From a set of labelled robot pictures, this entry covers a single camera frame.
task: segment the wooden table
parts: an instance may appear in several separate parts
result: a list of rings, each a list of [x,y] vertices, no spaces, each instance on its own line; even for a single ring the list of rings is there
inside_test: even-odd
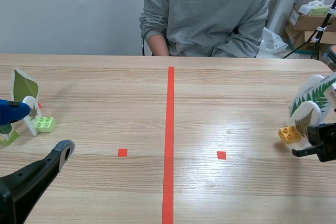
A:
[[[14,66],[38,80],[54,132],[0,149],[0,176],[76,150],[26,223],[160,224],[168,66],[175,66],[174,223],[335,223],[336,164],[276,148],[314,60],[0,55],[0,98]],[[336,117],[329,118],[334,122]],[[117,157],[128,148],[126,158]],[[217,159],[226,151],[227,160]]]

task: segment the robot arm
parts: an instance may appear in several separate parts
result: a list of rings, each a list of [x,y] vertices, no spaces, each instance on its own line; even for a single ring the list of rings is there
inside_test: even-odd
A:
[[[0,100],[0,126],[24,118],[24,103]],[[71,140],[59,142],[44,159],[0,178],[0,223],[23,224],[75,149]]]

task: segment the gray hoodie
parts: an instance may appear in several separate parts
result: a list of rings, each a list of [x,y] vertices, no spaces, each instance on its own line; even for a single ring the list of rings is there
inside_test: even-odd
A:
[[[142,37],[171,56],[256,57],[269,0],[144,0]]]

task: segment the fern leaf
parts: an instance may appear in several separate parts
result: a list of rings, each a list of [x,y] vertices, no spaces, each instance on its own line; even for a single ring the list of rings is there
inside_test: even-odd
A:
[[[302,136],[305,136],[306,128],[310,125],[313,111],[314,109],[312,109],[304,118],[295,120],[295,126]]]

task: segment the red tape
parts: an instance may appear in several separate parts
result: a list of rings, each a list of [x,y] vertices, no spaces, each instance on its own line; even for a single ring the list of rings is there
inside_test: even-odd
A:
[[[175,68],[169,67],[164,143],[162,224],[174,223],[174,99]]]

